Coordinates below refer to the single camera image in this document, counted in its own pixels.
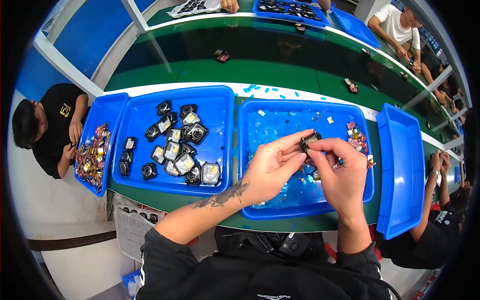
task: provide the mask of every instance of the black hoodie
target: black hoodie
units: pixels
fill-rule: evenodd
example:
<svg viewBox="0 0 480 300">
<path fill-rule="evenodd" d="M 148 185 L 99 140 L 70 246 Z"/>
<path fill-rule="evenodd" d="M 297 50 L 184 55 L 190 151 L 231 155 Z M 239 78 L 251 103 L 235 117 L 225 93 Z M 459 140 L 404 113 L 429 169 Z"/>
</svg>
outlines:
<svg viewBox="0 0 480 300">
<path fill-rule="evenodd" d="M 285 261 L 255 249 L 217 252 L 200 263 L 185 245 L 154 228 L 145 235 L 142 283 L 135 299 L 391 299 L 375 243 L 337 263 Z"/>
</svg>

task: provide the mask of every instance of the forearm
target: forearm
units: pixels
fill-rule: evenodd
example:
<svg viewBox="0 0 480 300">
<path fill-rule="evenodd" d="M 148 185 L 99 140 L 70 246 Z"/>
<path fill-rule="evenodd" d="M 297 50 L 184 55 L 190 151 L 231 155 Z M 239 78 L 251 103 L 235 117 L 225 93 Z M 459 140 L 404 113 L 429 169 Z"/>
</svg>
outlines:
<svg viewBox="0 0 480 300">
<path fill-rule="evenodd" d="M 186 205 L 163 217 L 155 230 L 167 239 L 186 244 L 246 205 L 248 183 L 239 181 L 228 190 Z"/>
<path fill-rule="evenodd" d="M 360 253 L 372 243 L 367 220 L 360 210 L 355 217 L 338 217 L 337 249 L 343 253 Z"/>
<path fill-rule="evenodd" d="M 427 80 L 428 84 L 431 84 L 433 82 L 432 74 L 430 73 L 430 70 L 428 67 L 422 63 L 420 64 L 421 72 L 423 76 L 425 76 L 425 79 Z"/>
<path fill-rule="evenodd" d="M 67 158 L 61 157 L 59 163 L 57 164 L 57 171 L 60 178 L 65 177 L 67 174 L 68 168 L 70 168 L 70 160 Z"/>
<path fill-rule="evenodd" d="M 421 61 L 420 61 L 420 50 L 418 49 L 413 49 L 413 57 L 414 57 L 414 61 L 417 63 L 417 65 L 421 65 Z"/>
<path fill-rule="evenodd" d="M 442 183 L 440 183 L 440 208 L 443 208 L 450 201 L 448 194 L 447 175 L 442 175 Z"/>
<path fill-rule="evenodd" d="M 75 112 L 72 120 L 82 120 L 88 108 L 88 95 L 83 94 L 77 97 L 75 102 Z"/>
<path fill-rule="evenodd" d="M 330 9 L 330 6 L 332 5 L 332 2 L 330 0 L 318 0 L 318 5 L 320 5 L 320 7 L 326 11 L 328 9 Z"/>
<path fill-rule="evenodd" d="M 430 214 L 430 206 L 432 205 L 433 191 L 435 190 L 436 180 L 437 176 L 435 175 L 435 173 L 432 173 L 428 176 L 427 184 L 425 186 L 425 197 L 423 200 L 423 210 L 420 224 L 410 229 L 410 234 L 415 241 L 418 241 L 421 238 L 422 234 L 425 231 L 425 228 L 427 227 L 428 215 Z"/>
</svg>

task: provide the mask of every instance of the blue wall panel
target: blue wall panel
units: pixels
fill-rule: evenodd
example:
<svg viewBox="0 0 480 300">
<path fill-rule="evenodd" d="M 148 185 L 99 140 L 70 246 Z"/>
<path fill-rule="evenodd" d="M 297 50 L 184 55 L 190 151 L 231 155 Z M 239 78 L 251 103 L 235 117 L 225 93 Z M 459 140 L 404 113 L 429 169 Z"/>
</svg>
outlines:
<svg viewBox="0 0 480 300">
<path fill-rule="evenodd" d="M 16 89 L 29 100 L 40 101 L 54 84 L 71 83 L 32 46 L 18 74 Z"/>
<path fill-rule="evenodd" d="M 144 11 L 154 0 L 135 0 Z M 120 0 L 88 0 L 73 15 L 54 46 L 90 78 L 113 42 L 132 22 Z M 29 49 L 17 79 L 17 90 L 39 101 L 54 84 L 70 81 L 33 47 Z"/>
<path fill-rule="evenodd" d="M 144 11 L 154 0 L 135 0 Z M 55 47 L 88 78 L 132 22 L 120 0 L 88 0 L 70 19 Z"/>
</svg>

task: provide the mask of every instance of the wristwatch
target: wristwatch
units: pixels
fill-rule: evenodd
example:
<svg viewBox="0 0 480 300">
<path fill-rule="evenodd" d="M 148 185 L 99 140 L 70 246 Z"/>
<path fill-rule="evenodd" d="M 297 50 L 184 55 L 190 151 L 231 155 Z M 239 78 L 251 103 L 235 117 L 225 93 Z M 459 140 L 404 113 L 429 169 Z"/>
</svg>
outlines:
<svg viewBox="0 0 480 300">
<path fill-rule="evenodd" d="M 437 175 L 437 179 L 438 179 L 438 170 L 435 169 L 435 167 L 431 167 L 430 168 L 430 171 L 428 172 L 428 175 L 432 174 L 432 173 L 435 173 L 435 175 Z"/>
</svg>

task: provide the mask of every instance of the black t-shirt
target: black t-shirt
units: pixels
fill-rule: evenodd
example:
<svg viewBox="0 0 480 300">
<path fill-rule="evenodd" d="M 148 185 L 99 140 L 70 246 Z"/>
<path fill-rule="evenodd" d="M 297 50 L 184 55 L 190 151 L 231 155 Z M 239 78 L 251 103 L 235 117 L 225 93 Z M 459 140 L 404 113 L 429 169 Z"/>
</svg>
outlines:
<svg viewBox="0 0 480 300">
<path fill-rule="evenodd" d="M 442 66 L 442 61 L 440 60 L 440 58 L 436 57 L 433 54 L 425 54 L 425 55 L 422 55 L 421 62 L 427 66 L 428 70 L 430 71 L 430 74 L 432 75 L 433 80 L 435 80 L 435 78 L 437 78 L 440 75 L 440 67 Z M 437 87 L 437 90 L 446 92 L 450 98 L 453 97 L 453 95 L 450 93 L 450 90 L 445 89 L 443 84 L 439 85 Z"/>
<path fill-rule="evenodd" d="M 437 269 L 442 267 L 460 236 L 460 216 L 448 202 L 441 211 L 430 211 L 425 232 L 415 242 L 410 232 L 379 242 L 382 257 L 403 268 Z"/>
<path fill-rule="evenodd" d="M 61 159 L 63 148 L 70 143 L 69 128 L 75 112 L 77 97 L 85 94 L 74 84 L 53 85 L 43 95 L 43 105 L 48 120 L 48 128 L 42 137 L 33 143 L 32 150 L 38 164 L 55 179 L 60 179 L 57 164 Z"/>
<path fill-rule="evenodd" d="M 338 252 L 336 264 L 287 263 L 256 249 L 217 252 L 199 263 L 187 246 L 152 228 L 141 247 L 144 286 L 135 300 L 390 299 L 374 246 Z"/>
<path fill-rule="evenodd" d="M 440 67 L 442 66 L 440 58 L 433 54 L 423 54 L 421 56 L 421 62 L 427 66 L 434 80 L 440 75 Z"/>
</svg>

